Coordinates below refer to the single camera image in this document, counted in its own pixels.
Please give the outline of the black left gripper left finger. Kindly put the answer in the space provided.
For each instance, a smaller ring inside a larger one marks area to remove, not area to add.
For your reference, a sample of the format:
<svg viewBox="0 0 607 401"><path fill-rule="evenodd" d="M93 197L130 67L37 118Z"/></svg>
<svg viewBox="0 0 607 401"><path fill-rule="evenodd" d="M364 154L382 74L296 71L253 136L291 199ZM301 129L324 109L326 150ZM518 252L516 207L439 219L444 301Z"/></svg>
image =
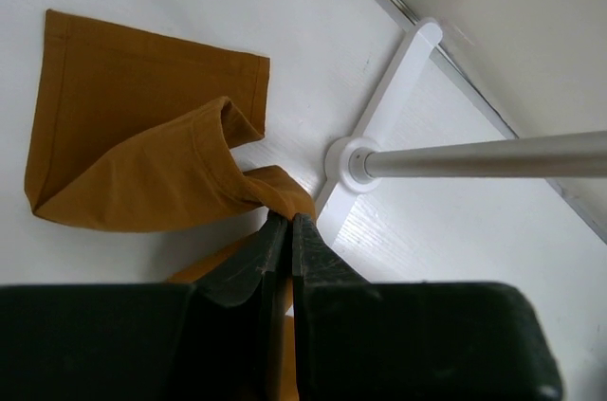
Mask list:
<svg viewBox="0 0 607 401"><path fill-rule="evenodd" d="M287 220L270 216L194 282L167 399L278 399L287 241Z"/></svg>

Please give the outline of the brown trousers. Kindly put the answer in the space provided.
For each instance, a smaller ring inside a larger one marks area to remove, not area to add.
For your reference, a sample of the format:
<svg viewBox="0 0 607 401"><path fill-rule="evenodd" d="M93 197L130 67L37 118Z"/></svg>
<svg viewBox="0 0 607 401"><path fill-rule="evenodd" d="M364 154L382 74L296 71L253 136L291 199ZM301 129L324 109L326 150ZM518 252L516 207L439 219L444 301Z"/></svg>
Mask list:
<svg viewBox="0 0 607 401"><path fill-rule="evenodd" d="M241 170L266 129L270 61L55 10L25 193L52 223L114 232L193 228L265 207L313 214L277 166Z"/></svg>

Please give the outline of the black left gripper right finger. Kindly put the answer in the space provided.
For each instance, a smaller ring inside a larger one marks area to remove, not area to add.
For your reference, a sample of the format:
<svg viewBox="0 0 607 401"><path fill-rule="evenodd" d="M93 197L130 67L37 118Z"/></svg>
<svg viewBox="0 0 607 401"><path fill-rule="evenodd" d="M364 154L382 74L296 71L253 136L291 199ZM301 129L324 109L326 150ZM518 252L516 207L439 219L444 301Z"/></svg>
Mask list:
<svg viewBox="0 0 607 401"><path fill-rule="evenodd" d="M560 400L535 311L504 283L370 283L293 222L297 388L303 400Z"/></svg>

